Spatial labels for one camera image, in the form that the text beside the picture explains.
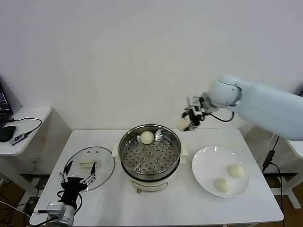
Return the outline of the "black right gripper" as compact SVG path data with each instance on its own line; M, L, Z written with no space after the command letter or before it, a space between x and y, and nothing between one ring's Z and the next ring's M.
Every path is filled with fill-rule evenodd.
M189 107L185 108L184 112L181 115L181 118L185 118L187 116L189 118L186 119L188 122L186 131L193 131L200 125L200 122L205 120L203 106L201 104L198 104L190 105Z

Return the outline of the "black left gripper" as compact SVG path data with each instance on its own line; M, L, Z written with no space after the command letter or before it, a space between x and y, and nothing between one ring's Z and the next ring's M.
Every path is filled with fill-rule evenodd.
M93 163L89 175L82 177L67 177L73 161L67 163L62 172L59 173L61 178L61 187L63 188L63 195L60 202L65 205L76 205L78 194L87 188L86 184L92 184L96 179L96 162Z

